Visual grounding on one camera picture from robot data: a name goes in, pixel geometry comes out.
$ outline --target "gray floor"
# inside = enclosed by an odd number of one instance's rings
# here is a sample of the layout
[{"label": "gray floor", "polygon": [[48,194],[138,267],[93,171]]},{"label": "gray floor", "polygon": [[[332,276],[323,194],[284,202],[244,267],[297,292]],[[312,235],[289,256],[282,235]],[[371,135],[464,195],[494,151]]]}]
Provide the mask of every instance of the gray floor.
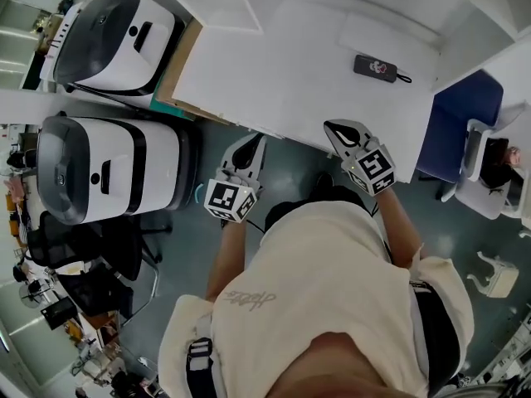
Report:
[{"label": "gray floor", "polygon": [[[210,122],[202,123],[201,130],[205,145],[197,183],[207,181],[225,148],[248,133],[242,128]],[[268,210],[276,203],[306,197],[316,174],[323,169],[332,172],[337,183],[355,190],[341,174],[337,158],[328,159],[325,153],[303,144],[268,138],[265,160],[261,174],[265,191],[250,215],[259,226],[264,225]],[[467,357],[468,374],[473,375],[505,344],[529,310],[526,303],[531,292],[531,239],[518,237],[521,227],[518,220],[500,217],[489,221],[455,199],[441,203],[434,199],[436,189],[436,182],[419,182],[417,176],[411,184],[395,186],[431,254],[452,258],[463,279],[468,273],[480,279],[489,275],[490,267],[475,255],[478,250],[487,256],[499,255],[520,269],[519,279],[507,299],[486,298],[471,287],[469,280],[465,281],[475,311],[475,336]],[[373,201],[369,197],[364,200],[371,209]],[[181,294],[204,294],[208,270],[217,252],[221,234],[219,221],[207,214],[202,205],[192,201],[183,211],[158,211],[144,216],[146,226],[167,223],[173,225],[171,235],[150,239],[153,249],[163,254],[158,297],[121,335],[122,344],[130,352],[130,361],[133,356],[157,361],[158,348],[176,299]],[[248,226],[247,231],[249,260],[258,248],[261,233],[252,226]],[[142,271],[134,284],[136,303],[147,297],[151,281],[151,274]]]}]

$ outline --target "black phone case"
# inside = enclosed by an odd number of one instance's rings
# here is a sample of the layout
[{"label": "black phone case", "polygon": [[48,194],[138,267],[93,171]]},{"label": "black phone case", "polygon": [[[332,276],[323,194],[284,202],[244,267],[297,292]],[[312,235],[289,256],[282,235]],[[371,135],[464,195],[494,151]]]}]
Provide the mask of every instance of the black phone case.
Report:
[{"label": "black phone case", "polygon": [[354,72],[388,83],[394,83],[397,80],[396,65],[374,59],[371,56],[356,55],[354,59]]}]

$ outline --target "black office chair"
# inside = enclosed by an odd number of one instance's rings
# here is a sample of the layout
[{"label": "black office chair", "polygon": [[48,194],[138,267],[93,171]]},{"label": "black office chair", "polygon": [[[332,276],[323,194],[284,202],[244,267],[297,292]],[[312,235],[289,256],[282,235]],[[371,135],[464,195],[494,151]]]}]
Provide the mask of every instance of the black office chair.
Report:
[{"label": "black office chair", "polygon": [[66,226],[44,211],[39,228],[27,233],[27,247],[35,264],[58,269],[73,262],[98,258],[101,238],[89,224]]},{"label": "black office chair", "polygon": [[61,286],[86,315],[93,317],[118,310],[133,316],[133,290],[125,286],[104,265],[80,275],[57,275]]},{"label": "black office chair", "polygon": [[37,150],[29,149],[24,153],[24,162],[28,168],[37,167]]},{"label": "black office chair", "polygon": [[[142,231],[139,223],[138,216],[119,216],[78,226],[67,226],[48,212],[44,212],[41,215],[39,230],[28,235],[28,248],[36,264],[53,269],[102,256],[111,269],[99,265],[86,274],[59,275],[58,279],[84,313],[96,315],[118,310],[127,318],[122,325],[124,326],[146,308],[157,293],[157,263],[162,258],[152,254],[142,235],[171,232],[171,227]],[[135,281],[142,261],[153,270],[154,281],[149,300],[132,313],[132,290],[124,286],[114,273]]]}]

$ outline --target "person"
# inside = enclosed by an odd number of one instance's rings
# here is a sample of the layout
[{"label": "person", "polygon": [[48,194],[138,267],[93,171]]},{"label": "person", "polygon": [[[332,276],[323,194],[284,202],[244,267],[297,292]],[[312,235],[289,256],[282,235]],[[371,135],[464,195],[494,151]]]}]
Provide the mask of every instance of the person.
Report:
[{"label": "person", "polygon": [[[186,361],[205,316],[228,398],[424,397],[445,385],[474,332],[470,299],[451,260],[428,255],[394,191],[376,201],[388,248],[358,194],[321,175],[309,199],[271,209],[246,269],[246,223],[229,222],[204,298],[181,296],[164,334],[169,396],[190,396]],[[431,313],[419,322],[421,306]]]},{"label": "person", "polygon": [[520,164],[520,150],[509,146],[506,138],[488,138],[481,164],[480,179],[489,189],[502,187],[506,182],[523,182],[514,168]]},{"label": "person", "polygon": [[26,167],[24,163],[24,152],[12,152],[7,158],[7,165],[11,165],[16,169],[23,169]]},{"label": "person", "polygon": [[13,266],[13,278],[18,283],[31,283],[39,279],[49,279],[50,269],[35,264],[29,250]]}]

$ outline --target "white desk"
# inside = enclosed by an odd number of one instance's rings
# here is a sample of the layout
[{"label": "white desk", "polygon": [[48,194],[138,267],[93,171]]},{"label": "white desk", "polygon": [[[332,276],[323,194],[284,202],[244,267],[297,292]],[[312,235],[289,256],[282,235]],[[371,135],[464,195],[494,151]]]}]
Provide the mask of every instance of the white desk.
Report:
[{"label": "white desk", "polygon": [[332,149],[325,120],[361,121],[387,145],[397,178],[409,182],[430,118],[431,84],[414,75],[409,85],[354,74],[356,51],[339,45],[346,21],[346,12],[284,0],[263,36],[203,28],[173,98],[325,150]]},{"label": "white desk", "polygon": [[[513,364],[523,354],[528,352],[531,349],[531,342],[529,341],[529,334],[531,333],[531,313],[528,313],[522,323],[520,324],[518,330],[514,335],[509,339],[505,344],[504,348],[498,353],[496,357],[490,362],[490,364],[478,375],[476,376],[471,384],[472,385],[481,385],[484,383],[496,383],[498,381],[504,381],[510,378],[511,369],[514,367]],[[521,366],[518,365],[518,368],[522,370],[522,374],[529,372],[529,364],[527,361],[524,362]],[[485,381],[485,374],[489,373],[488,381]]]}]

